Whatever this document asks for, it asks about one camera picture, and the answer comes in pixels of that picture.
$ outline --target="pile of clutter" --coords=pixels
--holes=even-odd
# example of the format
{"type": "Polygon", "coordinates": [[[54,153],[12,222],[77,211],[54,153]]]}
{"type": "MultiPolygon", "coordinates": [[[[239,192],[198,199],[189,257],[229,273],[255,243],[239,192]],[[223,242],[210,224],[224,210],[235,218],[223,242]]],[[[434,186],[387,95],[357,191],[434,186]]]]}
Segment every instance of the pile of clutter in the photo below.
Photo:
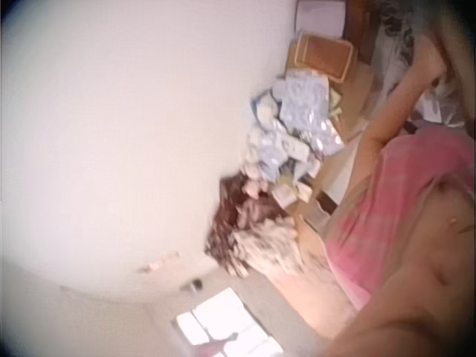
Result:
{"type": "Polygon", "coordinates": [[[326,76],[299,69],[251,100],[257,122],[241,172],[220,181],[205,249],[230,274],[302,270],[298,233],[285,209],[309,201],[321,162],[344,147],[330,120],[341,114],[340,99],[326,76]]]}

